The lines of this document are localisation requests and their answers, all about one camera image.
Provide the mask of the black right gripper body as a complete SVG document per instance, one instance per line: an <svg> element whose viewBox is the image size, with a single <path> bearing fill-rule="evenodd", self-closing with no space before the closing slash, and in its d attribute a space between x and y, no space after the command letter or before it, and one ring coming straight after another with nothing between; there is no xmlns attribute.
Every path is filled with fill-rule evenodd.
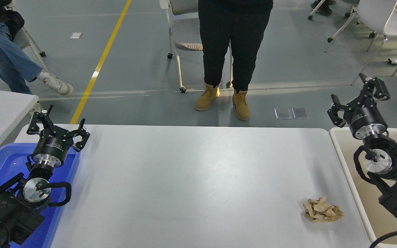
<svg viewBox="0 0 397 248"><path fill-rule="evenodd" d="M376 106L345 111L343 118L353 135L382 134L387 130L387 123Z"/></svg>

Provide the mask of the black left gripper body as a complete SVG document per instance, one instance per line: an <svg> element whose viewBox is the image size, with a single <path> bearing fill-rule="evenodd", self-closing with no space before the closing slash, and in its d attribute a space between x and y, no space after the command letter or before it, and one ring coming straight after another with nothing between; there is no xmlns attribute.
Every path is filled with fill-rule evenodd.
<svg viewBox="0 0 397 248"><path fill-rule="evenodd" d="M50 134L40 134L39 141L31 154L35 163L64 163L72 139L69 137L54 137Z"/></svg>

